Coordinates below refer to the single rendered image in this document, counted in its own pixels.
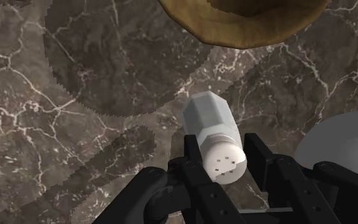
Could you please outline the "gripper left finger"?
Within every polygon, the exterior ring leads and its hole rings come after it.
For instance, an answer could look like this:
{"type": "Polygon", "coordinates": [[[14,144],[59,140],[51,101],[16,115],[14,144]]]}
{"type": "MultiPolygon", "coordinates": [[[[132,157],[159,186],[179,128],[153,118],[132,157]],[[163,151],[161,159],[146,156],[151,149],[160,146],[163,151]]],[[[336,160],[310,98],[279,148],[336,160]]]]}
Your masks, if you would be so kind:
{"type": "Polygon", "coordinates": [[[246,224],[203,168],[194,135],[184,137],[184,156],[168,170],[141,169],[92,224],[166,224],[177,211],[187,224],[246,224]]]}

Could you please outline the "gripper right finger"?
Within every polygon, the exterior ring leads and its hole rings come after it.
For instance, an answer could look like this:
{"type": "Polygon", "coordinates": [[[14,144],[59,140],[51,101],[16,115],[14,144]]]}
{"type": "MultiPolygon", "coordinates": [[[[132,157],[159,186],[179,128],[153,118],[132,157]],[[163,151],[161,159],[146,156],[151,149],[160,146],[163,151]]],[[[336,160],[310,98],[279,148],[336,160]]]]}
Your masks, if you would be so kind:
{"type": "Polygon", "coordinates": [[[312,169],[274,154],[255,133],[244,136],[247,169],[270,208],[245,213],[246,224],[358,224],[358,174],[333,162],[312,169]]]}

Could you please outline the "white salt shaker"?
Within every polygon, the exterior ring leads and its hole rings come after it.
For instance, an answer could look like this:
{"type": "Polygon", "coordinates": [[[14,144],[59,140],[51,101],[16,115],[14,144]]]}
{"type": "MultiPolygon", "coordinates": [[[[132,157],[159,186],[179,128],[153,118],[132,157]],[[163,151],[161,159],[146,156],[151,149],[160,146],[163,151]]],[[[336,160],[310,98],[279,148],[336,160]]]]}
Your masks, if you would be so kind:
{"type": "Polygon", "coordinates": [[[196,136],[202,165],[212,181],[227,185],[246,168],[240,133],[225,99],[211,91],[191,95],[181,113],[185,134],[196,136]]]}

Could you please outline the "white round bowl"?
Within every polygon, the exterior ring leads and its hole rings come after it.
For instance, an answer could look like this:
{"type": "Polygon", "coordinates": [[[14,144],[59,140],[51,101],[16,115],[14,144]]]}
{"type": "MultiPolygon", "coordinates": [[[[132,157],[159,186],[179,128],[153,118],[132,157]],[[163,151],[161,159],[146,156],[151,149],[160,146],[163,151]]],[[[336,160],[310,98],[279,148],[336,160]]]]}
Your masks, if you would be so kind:
{"type": "Polygon", "coordinates": [[[328,161],[358,174],[358,111],[318,123],[301,140],[294,159],[309,169],[328,161]]]}

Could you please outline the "brown wooden bowl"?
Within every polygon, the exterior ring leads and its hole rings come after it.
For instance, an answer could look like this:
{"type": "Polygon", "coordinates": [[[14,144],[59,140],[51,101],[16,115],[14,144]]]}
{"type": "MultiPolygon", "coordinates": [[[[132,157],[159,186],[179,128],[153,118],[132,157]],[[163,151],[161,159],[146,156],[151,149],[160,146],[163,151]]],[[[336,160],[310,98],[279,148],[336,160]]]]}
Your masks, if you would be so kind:
{"type": "Polygon", "coordinates": [[[202,43],[236,49],[268,46],[314,22],[331,0],[158,0],[202,43]]]}

